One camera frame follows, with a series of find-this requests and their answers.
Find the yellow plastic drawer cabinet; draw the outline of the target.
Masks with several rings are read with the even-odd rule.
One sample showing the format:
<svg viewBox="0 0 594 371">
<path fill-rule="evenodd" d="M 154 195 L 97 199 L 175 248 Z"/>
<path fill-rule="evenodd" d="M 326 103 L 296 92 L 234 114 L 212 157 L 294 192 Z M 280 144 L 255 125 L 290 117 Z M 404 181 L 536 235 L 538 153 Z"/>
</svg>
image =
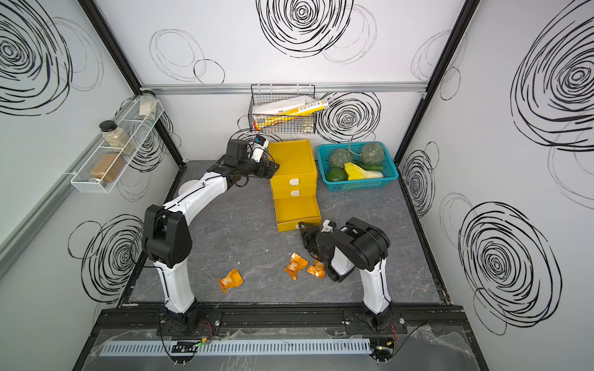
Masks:
<svg viewBox="0 0 594 371">
<path fill-rule="evenodd" d="M 269 152 L 279 165 L 270 180 L 278 231 L 297 230 L 300 223 L 319 225 L 318 171 L 310 141 L 274 142 Z"/>
</svg>

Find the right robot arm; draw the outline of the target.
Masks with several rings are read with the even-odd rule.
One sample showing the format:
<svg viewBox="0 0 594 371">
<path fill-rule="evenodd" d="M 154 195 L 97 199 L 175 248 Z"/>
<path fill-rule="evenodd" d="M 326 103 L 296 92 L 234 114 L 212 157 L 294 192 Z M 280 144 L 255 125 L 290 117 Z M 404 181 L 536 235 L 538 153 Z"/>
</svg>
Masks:
<svg viewBox="0 0 594 371">
<path fill-rule="evenodd" d="M 319 227 L 298 224 L 303 246 L 312 258 L 324 265 L 332 281 L 342 282 L 359 270 L 363 285 L 364 320 L 372 329 L 380 329 L 391 318 L 386 265 L 391 242 L 387 234 L 356 217 L 342 227 L 327 220 Z"/>
</svg>

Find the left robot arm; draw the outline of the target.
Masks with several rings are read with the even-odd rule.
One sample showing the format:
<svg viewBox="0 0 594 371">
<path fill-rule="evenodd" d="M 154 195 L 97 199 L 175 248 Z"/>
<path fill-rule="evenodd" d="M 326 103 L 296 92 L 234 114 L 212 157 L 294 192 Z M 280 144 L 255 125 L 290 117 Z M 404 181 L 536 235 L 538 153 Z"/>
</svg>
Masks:
<svg viewBox="0 0 594 371">
<path fill-rule="evenodd" d="M 245 178 L 271 179 L 279 169 L 269 154 L 270 142 L 231 139 L 226 153 L 202 178 L 175 199 L 145 212 L 142 248 L 157 270 L 164 291 L 165 314 L 184 332 L 198 327 L 196 297 L 190 287 L 187 259 L 193 248 L 189 225 L 214 199 Z"/>
</svg>

